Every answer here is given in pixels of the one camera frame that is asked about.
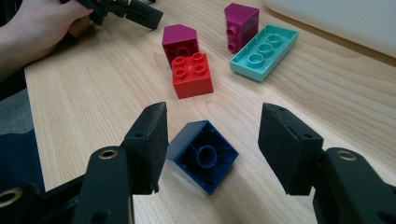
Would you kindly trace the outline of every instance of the magenta duplo brick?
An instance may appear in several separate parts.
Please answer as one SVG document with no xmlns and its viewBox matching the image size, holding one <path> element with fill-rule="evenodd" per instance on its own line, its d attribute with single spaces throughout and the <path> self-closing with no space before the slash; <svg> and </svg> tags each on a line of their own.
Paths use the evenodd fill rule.
<svg viewBox="0 0 396 224">
<path fill-rule="evenodd" d="M 190 57 L 199 52 L 196 30 L 182 24 L 166 26 L 163 30 L 163 51 L 169 65 L 176 57 Z"/>
<path fill-rule="evenodd" d="M 231 3 L 224 8 L 228 50 L 235 54 L 259 32 L 259 10 Z"/>
</svg>

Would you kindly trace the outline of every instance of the person's arm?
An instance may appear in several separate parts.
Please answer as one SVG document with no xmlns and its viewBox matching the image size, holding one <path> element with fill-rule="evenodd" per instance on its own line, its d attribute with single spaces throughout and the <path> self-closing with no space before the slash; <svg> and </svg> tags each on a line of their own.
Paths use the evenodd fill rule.
<svg viewBox="0 0 396 224">
<path fill-rule="evenodd" d="M 90 26 L 90 13 L 76 0 L 23 0 L 15 17 L 0 27 L 0 82 L 49 55 L 67 32 L 80 36 Z"/>
</svg>

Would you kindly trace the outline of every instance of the wooden table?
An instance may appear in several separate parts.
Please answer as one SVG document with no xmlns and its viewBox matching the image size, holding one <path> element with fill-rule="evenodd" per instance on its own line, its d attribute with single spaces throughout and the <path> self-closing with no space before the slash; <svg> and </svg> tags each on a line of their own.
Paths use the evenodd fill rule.
<svg viewBox="0 0 396 224">
<path fill-rule="evenodd" d="M 281 105 L 325 139 L 324 149 L 363 155 L 396 185 L 396 60 L 270 11 L 267 23 L 300 32 L 263 83 L 235 74 L 223 9 L 230 1 L 158 1 L 164 12 L 150 31 L 109 16 L 76 43 L 26 69 L 47 189 L 85 173 L 98 148 L 119 145 L 143 108 L 165 101 L 169 141 L 188 122 L 208 119 L 239 152 L 215 193 L 206 195 L 166 163 L 160 192 L 136 196 L 137 223 L 316 223 L 310 197 L 285 194 L 257 144 L 262 103 Z M 198 32 L 214 93 L 178 100 L 162 48 L 163 28 Z"/>
</svg>

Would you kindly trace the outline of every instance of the blue duplo brick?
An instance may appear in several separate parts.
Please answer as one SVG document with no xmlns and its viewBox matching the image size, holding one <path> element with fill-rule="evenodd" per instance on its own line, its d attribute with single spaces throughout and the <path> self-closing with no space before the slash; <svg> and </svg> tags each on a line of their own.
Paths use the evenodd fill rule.
<svg viewBox="0 0 396 224">
<path fill-rule="evenodd" d="M 208 120 L 186 124 L 169 144 L 173 161 L 207 194 L 212 194 L 230 170 L 238 152 Z"/>
<path fill-rule="evenodd" d="M 263 81 L 289 52 L 297 37 L 297 31 L 268 24 L 231 59 L 231 69 Z"/>
</svg>

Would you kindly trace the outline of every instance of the light blue duplo plate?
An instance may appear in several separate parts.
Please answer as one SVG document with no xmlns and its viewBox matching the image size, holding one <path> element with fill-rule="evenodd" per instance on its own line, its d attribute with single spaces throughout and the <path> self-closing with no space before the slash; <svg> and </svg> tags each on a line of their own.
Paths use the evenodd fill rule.
<svg viewBox="0 0 396 224">
<path fill-rule="evenodd" d="M 289 52 L 297 36 L 297 31 L 268 24 L 231 59 L 231 69 L 261 82 Z"/>
</svg>

